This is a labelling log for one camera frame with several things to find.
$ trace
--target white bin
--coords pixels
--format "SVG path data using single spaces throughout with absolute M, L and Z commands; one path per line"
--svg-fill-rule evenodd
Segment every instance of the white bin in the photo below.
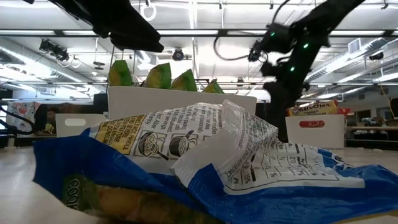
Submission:
M 324 149 L 345 146 L 345 117 L 343 114 L 286 117 L 289 143 L 305 144 Z

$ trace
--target nutrition label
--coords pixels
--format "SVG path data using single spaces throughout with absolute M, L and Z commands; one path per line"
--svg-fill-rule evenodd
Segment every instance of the nutrition label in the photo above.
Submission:
M 227 193 L 247 194 L 283 186 L 364 187 L 363 179 L 342 177 L 325 167 L 317 147 L 280 142 L 273 126 L 243 113 L 239 147 L 246 153 L 240 169 L 233 169 L 239 167 L 238 162 L 224 173 L 228 177 L 224 188 Z

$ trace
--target snack bag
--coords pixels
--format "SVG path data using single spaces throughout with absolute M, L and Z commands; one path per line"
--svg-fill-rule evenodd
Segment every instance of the snack bag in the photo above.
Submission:
M 333 223 L 398 209 L 396 174 L 277 135 L 230 101 L 198 103 L 35 142 L 34 181 L 66 206 L 139 223 Z
M 142 87 L 169 89 L 172 82 L 172 71 L 169 63 L 156 65 L 148 74 Z
M 198 91 L 192 69 L 182 73 L 172 82 L 172 90 Z
M 304 107 L 289 108 L 289 116 L 308 116 L 308 115 L 324 115 L 324 114 L 338 114 L 339 109 L 335 100 L 329 102 L 313 103 Z
M 125 60 L 116 60 L 109 71 L 110 86 L 131 86 L 130 69 Z
M 221 87 L 217 83 L 217 79 L 214 79 L 210 82 L 208 86 L 202 91 L 204 93 L 222 93 L 224 94 L 224 91 L 221 89 Z

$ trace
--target green snack bag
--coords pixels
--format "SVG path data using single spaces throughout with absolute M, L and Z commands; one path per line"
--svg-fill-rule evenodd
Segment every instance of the green snack bag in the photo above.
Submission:
M 142 84 L 148 88 L 169 89 L 172 82 L 172 70 L 169 63 L 156 65 L 148 74 L 147 80 Z
M 125 60 L 117 60 L 109 71 L 110 86 L 131 86 L 132 78 L 130 69 Z
M 198 91 L 192 69 L 182 73 L 172 83 L 172 90 Z
M 218 85 L 216 79 L 211 81 L 210 84 L 202 92 L 204 92 L 204 93 L 221 93 L 221 94 L 224 94 L 224 91 Z

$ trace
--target window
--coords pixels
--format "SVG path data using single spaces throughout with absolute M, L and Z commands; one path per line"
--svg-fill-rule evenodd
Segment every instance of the window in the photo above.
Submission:
M 3 109 L 7 110 L 8 106 L 7 105 L 2 105 L 1 106 Z M 3 111 L 0 111 L 0 119 L 4 122 L 6 122 L 6 113 Z M 5 127 L 3 125 L 0 124 L 0 130 L 4 130 Z

